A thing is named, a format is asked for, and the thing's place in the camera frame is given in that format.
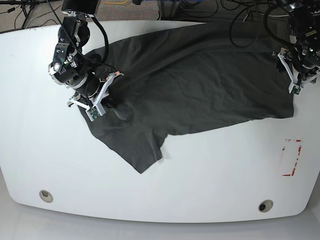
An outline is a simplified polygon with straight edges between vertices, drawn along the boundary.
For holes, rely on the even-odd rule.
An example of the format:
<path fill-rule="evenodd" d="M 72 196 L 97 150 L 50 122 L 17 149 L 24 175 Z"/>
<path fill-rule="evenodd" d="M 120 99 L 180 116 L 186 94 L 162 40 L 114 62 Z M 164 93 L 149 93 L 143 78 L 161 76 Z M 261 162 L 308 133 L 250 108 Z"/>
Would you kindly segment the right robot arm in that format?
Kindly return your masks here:
<path fill-rule="evenodd" d="M 100 116 L 99 106 L 114 108 L 116 102 L 109 93 L 112 80 L 120 72 L 106 63 L 109 55 L 109 40 L 106 31 L 96 18 L 99 0 L 65 0 L 61 11 L 65 14 L 59 20 L 58 42 L 55 46 L 48 73 L 55 83 L 75 91 L 68 105 L 84 108 L 90 116 Z M 92 19 L 103 35 L 102 54 L 83 54 L 88 43 L 90 30 L 87 19 Z"/>

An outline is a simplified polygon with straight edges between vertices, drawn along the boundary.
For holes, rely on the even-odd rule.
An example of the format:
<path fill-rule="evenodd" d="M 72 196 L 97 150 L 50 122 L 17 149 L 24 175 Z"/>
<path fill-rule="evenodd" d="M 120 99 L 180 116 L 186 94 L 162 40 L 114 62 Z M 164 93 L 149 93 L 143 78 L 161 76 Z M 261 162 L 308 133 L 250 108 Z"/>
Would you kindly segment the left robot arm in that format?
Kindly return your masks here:
<path fill-rule="evenodd" d="M 274 35 L 268 17 L 276 9 L 287 12 L 295 42 Z M 285 46 L 275 55 L 277 68 L 290 78 L 288 92 L 299 95 L 308 83 L 320 78 L 320 2 L 318 0 L 277 0 L 264 13 L 263 26 L 275 41 Z"/>

